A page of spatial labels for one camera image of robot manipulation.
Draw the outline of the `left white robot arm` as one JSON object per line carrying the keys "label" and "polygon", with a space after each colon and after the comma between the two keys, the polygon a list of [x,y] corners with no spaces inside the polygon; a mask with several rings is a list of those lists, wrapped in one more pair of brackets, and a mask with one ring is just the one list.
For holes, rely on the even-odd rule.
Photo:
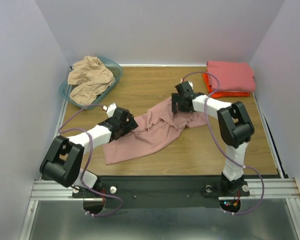
{"label": "left white robot arm", "polygon": [[80,189],[74,186],[76,180],[87,190],[106,198],[119,199],[115,195],[98,192],[86,185],[84,175],[87,166],[81,170],[83,156],[89,153],[88,160],[92,158],[93,149],[110,143],[125,136],[138,127],[134,116],[129,110],[117,107],[115,104],[105,108],[108,118],[90,130],[76,128],[82,133],[64,137],[56,136],[39,168],[40,173],[64,187],[71,187],[75,193]]}

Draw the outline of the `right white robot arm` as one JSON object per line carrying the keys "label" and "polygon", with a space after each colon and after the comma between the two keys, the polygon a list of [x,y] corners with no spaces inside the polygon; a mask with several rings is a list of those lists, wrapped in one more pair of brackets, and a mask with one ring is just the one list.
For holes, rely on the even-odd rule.
{"label": "right white robot arm", "polygon": [[220,136],[225,143],[225,166],[221,173],[220,188],[223,194],[239,192],[249,196],[249,187],[244,180],[244,160],[246,148],[255,132],[245,105],[224,102],[203,93],[195,93],[192,84],[184,81],[175,86],[171,94],[173,113],[204,113],[206,121],[213,117],[218,121]]}

